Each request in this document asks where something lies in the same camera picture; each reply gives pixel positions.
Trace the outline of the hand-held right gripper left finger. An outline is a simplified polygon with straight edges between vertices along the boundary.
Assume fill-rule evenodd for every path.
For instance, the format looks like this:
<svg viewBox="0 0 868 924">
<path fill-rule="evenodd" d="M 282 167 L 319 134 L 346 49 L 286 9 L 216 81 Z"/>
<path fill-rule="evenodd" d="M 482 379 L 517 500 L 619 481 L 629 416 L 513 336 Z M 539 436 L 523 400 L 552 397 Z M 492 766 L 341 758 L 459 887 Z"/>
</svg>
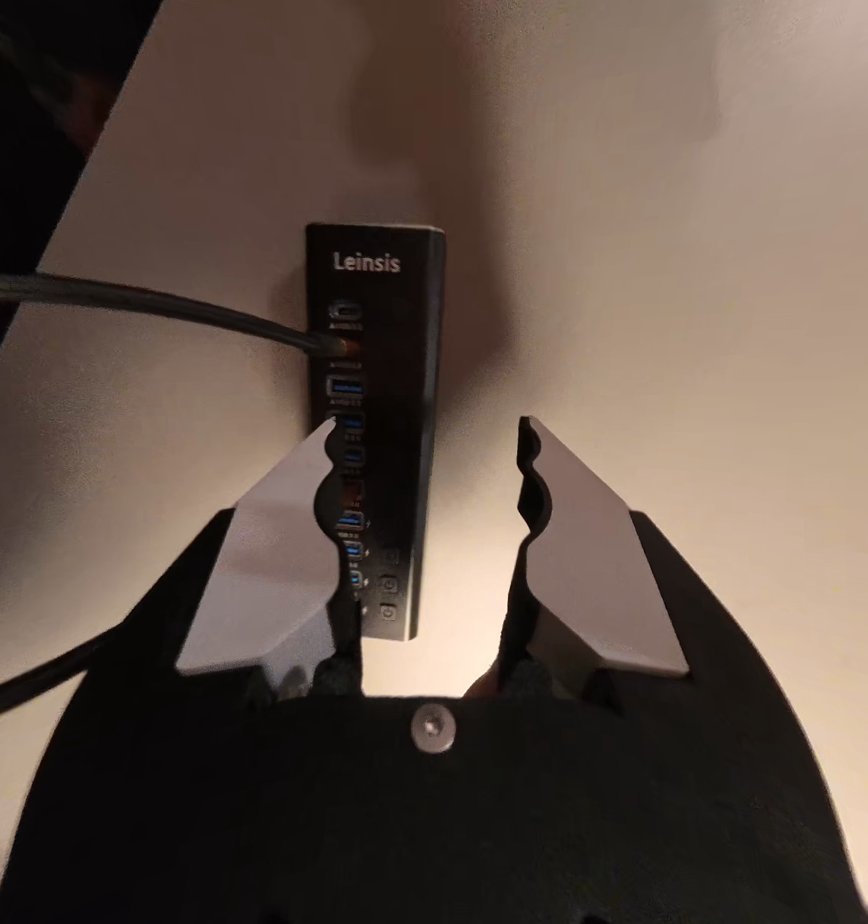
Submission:
<svg viewBox="0 0 868 924">
<path fill-rule="evenodd" d="M 254 669 L 274 695 L 360 662 L 361 606 L 337 532 L 344 428 L 321 423 L 235 505 L 175 661 L 181 676 Z"/>
</svg>

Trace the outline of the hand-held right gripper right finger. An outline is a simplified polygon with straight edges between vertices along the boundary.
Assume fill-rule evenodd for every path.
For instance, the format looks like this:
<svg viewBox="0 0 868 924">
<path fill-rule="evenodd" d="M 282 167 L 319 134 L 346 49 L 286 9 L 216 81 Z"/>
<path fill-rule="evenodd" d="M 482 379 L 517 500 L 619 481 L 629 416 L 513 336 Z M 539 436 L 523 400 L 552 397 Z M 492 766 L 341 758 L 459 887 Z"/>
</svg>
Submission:
<svg viewBox="0 0 868 924">
<path fill-rule="evenodd" d="M 626 502 L 537 417 L 518 423 L 526 526 L 502 624 L 498 688 L 581 698 L 597 671 L 691 669 Z"/>
</svg>

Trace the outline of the black usb hub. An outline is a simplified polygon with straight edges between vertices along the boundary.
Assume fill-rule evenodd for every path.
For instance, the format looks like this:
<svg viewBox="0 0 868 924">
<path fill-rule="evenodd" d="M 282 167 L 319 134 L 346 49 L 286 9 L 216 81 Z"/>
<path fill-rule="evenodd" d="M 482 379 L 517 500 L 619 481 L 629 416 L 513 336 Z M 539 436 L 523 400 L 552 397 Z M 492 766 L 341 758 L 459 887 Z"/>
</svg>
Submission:
<svg viewBox="0 0 868 924">
<path fill-rule="evenodd" d="M 313 426 L 337 422 L 336 533 L 367 638 L 417 635 L 447 240 L 416 225 L 312 223 L 308 328 L 357 354 L 311 359 Z"/>
</svg>

